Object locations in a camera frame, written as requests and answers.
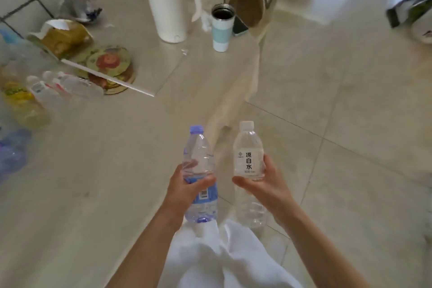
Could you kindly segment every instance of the hand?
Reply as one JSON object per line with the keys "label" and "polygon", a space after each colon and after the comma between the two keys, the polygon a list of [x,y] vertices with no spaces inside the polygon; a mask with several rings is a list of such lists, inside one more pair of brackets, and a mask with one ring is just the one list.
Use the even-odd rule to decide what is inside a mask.
{"label": "hand", "polygon": [[239,187],[253,194],[266,209],[273,214],[276,222],[281,223],[281,218],[289,209],[296,205],[282,173],[274,165],[269,155],[264,154],[264,178],[253,181],[242,176],[235,176],[232,181]]}
{"label": "hand", "polygon": [[195,197],[202,190],[213,186],[216,182],[216,177],[211,174],[197,182],[189,184],[184,181],[181,168],[182,164],[177,165],[169,181],[165,199],[159,209],[159,211],[165,212],[168,217],[173,217],[172,221],[176,231],[180,229],[183,223],[183,216]]}

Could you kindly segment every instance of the dark liquid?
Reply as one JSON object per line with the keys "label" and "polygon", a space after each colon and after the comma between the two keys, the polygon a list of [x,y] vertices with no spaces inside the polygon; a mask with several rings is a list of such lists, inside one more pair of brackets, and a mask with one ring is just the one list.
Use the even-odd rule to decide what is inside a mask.
{"label": "dark liquid", "polygon": [[219,20],[229,20],[234,17],[234,13],[225,9],[217,9],[213,12],[213,16]]}

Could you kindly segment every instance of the cup rim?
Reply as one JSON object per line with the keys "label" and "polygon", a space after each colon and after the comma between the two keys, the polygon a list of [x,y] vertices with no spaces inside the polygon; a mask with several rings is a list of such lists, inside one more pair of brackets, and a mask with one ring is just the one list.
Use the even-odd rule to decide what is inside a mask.
{"label": "cup rim", "polygon": [[[221,19],[221,18],[214,17],[213,16],[213,12],[215,12],[218,9],[225,9],[225,10],[231,11],[232,12],[232,17],[231,18],[227,18],[227,19]],[[235,14],[234,7],[232,7],[230,4],[223,4],[223,3],[222,4],[216,4],[215,6],[213,6],[212,12],[211,12],[212,18],[214,18],[215,20],[218,20],[218,21],[231,21],[233,18],[235,18],[235,15],[236,14]]]}

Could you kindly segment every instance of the person's right hand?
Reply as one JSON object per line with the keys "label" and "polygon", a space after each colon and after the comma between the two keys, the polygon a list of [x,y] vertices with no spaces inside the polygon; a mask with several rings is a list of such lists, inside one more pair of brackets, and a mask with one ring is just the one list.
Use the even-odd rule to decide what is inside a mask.
{"label": "person's right hand", "polygon": [[234,176],[232,181],[253,194],[273,214],[276,222],[280,223],[281,218],[286,216],[286,212],[297,204],[291,196],[282,173],[267,154],[264,154],[264,163],[266,169],[262,180],[253,181],[242,176]]}

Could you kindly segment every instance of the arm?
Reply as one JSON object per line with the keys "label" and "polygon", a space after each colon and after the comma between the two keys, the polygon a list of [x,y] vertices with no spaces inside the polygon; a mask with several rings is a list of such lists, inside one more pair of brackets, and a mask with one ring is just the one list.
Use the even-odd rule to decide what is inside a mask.
{"label": "arm", "polygon": [[291,237],[316,286],[369,287],[362,275],[295,202],[281,172],[268,155],[264,155],[264,162],[263,180],[252,181],[235,176],[232,181],[252,193],[273,214],[276,222]]}
{"label": "arm", "polygon": [[178,165],[161,207],[106,288],[156,288],[172,238],[183,223],[183,215],[198,193],[212,186],[215,181],[214,176],[207,176],[187,184],[181,175],[181,164]]}

